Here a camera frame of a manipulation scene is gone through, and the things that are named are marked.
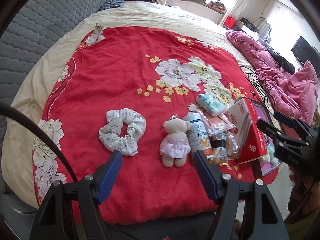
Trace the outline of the grey quilted headboard cushion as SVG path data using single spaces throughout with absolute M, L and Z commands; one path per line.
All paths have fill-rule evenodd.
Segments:
M 106 0 L 29 0 L 1 36 L 1 102 L 38 124 L 45 102 Z

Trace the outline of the green sponge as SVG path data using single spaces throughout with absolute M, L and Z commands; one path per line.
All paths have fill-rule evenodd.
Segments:
M 267 156 L 265 157 L 265 161 L 268 163 L 278 163 L 278 159 L 274 156 L 275 148 L 274 145 L 268 144 L 267 145 Z

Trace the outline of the white orange vitamin bottle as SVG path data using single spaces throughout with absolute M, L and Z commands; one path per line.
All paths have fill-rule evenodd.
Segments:
M 188 121 L 191 124 L 191 127 L 187 131 L 191 155 L 194 156 L 196 151 L 202 151 L 207 159 L 213 157 L 210 139 L 199 113 L 188 114 L 183 120 Z

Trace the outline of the grey tray with pink book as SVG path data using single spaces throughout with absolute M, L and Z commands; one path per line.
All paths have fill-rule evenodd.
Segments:
M 267 108 L 262 103 L 253 100 L 253 106 L 257 113 L 258 119 L 263 119 L 269 124 L 271 125 L 273 124 Z M 270 137 L 268 137 L 266 134 L 264 134 L 264 137 L 265 137 L 266 147 L 268 144 L 273 145 L 273 140 Z M 283 163 L 279 159 L 277 164 L 268 163 L 265 161 L 266 156 L 267 154 L 252 162 L 253 174 L 255 179 L 261 178 L 270 174 Z

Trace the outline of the dark blue patterned cloth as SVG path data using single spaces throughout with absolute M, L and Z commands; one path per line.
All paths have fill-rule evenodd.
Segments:
M 123 6 L 125 0 L 106 0 L 98 9 L 98 11 L 113 9 Z

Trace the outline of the peach sponge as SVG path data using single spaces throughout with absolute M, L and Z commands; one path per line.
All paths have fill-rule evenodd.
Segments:
M 227 155 L 238 159 L 241 155 L 241 148 L 237 143 L 235 136 L 232 132 L 226 132 L 226 151 Z

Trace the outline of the black monitor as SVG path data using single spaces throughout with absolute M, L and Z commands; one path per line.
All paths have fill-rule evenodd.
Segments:
M 320 57 L 319 51 L 315 47 L 312 47 L 300 36 L 291 51 L 302 65 L 304 65 L 306 61 L 310 61 L 317 75 L 319 75 Z

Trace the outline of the yellow white snack packet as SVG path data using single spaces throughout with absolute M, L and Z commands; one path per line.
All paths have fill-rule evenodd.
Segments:
M 211 163 L 220 166 L 225 166 L 228 164 L 226 140 L 226 132 L 222 132 L 210 138 L 210 144 L 213 150 L 213 156 L 209 159 Z

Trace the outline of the plush bear pink skirt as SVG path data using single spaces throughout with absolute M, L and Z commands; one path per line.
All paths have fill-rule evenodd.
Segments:
M 167 136 L 162 140 L 159 146 L 159 152 L 162 156 L 162 163 L 165 167 L 182 167 L 187 161 L 187 156 L 191 152 L 187 132 L 191 128 L 189 121 L 184 121 L 172 116 L 163 124 Z

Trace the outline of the pink cloth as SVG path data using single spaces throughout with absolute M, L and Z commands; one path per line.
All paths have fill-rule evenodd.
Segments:
M 226 132 L 236 127 L 235 124 L 229 121 L 227 116 L 225 116 L 223 113 L 218 116 L 212 116 L 207 111 L 201 111 L 200 109 L 195 109 L 195 113 L 198 113 L 201 116 L 201 119 L 210 137 L 216 136 L 217 134 Z

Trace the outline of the white floral scrunchie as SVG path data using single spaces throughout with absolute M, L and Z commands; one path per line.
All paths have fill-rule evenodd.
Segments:
M 138 141 L 146 130 L 146 119 L 129 109 L 113 109 L 106 112 L 107 124 L 99 129 L 98 138 L 111 152 L 119 151 L 132 157 L 138 153 Z

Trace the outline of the red white tissue box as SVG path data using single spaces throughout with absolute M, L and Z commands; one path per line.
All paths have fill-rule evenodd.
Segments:
M 235 125 L 232 133 L 239 145 L 237 164 L 249 163 L 267 154 L 264 134 L 257 128 L 258 115 L 252 100 L 238 100 L 225 115 Z

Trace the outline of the pink crumpled duvet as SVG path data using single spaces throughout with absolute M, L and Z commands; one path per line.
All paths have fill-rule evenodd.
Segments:
M 318 97 L 318 78 L 310 61 L 294 74 L 281 69 L 260 42 L 242 31 L 227 31 L 226 37 L 252 65 L 257 78 L 273 99 L 274 109 L 308 125 L 312 123 Z

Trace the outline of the red floral blanket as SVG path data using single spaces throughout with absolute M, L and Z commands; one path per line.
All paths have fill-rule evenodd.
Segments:
M 226 106 L 259 99 L 235 57 L 220 46 L 163 29 L 91 31 L 69 58 L 39 121 L 78 178 L 118 150 L 123 165 L 105 221 L 133 224 L 215 211 L 190 158 L 166 168 L 159 151 L 172 115 L 184 118 L 198 95 Z

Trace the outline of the white window bench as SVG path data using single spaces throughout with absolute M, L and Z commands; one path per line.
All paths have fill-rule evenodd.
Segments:
M 223 14 L 210 9 L 204 5 L 200 5 L 195 2 L 182 1 L 182 0 L 167 0 L 166 5 L 180 7 L 181 9 L 191 12 L 195 15 L 207 18 L 213 21 L 215 24 L 219 24 L 223 17 Z

